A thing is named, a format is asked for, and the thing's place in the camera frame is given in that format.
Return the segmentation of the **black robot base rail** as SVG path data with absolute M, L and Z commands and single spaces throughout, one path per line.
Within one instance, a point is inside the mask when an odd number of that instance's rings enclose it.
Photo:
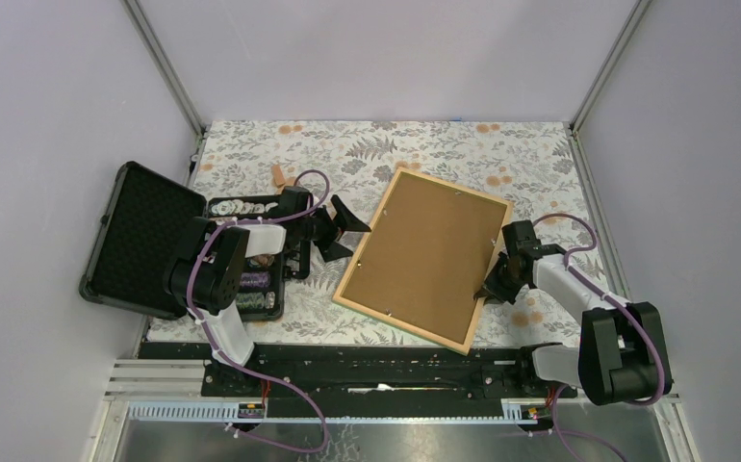
M 510 347 L 474 348 L 461 355 L 439 347 L 258 345 L 247 366 L 266 385 L 287 384 L 299 396 L 313 385 L 326 383 L 424 386 L 437 380 L 466 388 L 494 385 L 521 394 L 541 391 L 549 403 L 554 384 L 530 386 L 517 381 L 518 352 Z M 139 357 L 199 360 L 233 369 L 214 360 L 210 346 L 201 343 L 145 343 Z

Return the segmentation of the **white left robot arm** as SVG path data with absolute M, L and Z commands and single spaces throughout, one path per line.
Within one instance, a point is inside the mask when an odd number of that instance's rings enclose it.
M 269 256 L 282 266 L 286 254 L 312 246 L 326 262 L 348 258 L 353 252 L 341 244 L 341 237 L 370 231 L 337 195 L 325 206 L 299 186 L 276 195 L 214 199 L 205 215 L 186 225 L 167 264 L 164 288 L 200 325 L 213 357 L 228 365 L 224 383 L 247 396 L 260 386 L 261 371 L 248 361 L 255 344 L 246 333 L 237 297 L 275 293 L 293 276 L 282 269 L 277 276 L 255 280 L 249 264 Z

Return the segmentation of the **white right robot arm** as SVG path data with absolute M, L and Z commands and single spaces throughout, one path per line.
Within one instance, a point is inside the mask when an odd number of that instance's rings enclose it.
M 501 229 L 504 249 L 476 293 L 481 300 L 514 303 L 523 289 L 550 295 L 579 319 L 579 344 L 522 346 L 516 387 L 537 397 L 550 385 L 582 390 L 596 405 L 651 405 L 673 386 L 660 313 L 602 289 L 574 263 L 574 251 L 545 244 L 531 220 Z

